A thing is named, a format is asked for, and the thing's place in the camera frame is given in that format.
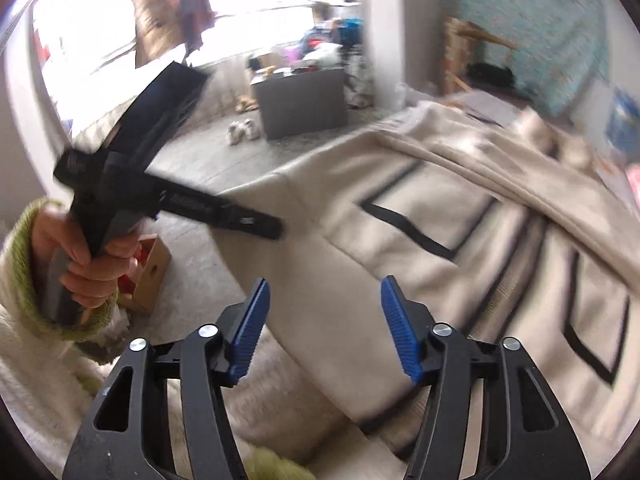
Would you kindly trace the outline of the person's left hand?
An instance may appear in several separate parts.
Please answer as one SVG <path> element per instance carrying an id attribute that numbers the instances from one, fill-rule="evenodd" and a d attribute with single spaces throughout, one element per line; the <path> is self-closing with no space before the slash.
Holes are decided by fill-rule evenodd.
<path id="1" fill-rule="evenodd" d="M 140 230 L 111 240 L 98 256 L 90 255 L 79 224 L 59 206 L 42 206 L 32 222 L 30 252 L 32 282 L 39 301 L 43 300 L 51 261 L 57 249 L 70 257 L 60 283 L 84 309 L 95 309 L 117 290 L 118 279 L 134 268 Z"/>

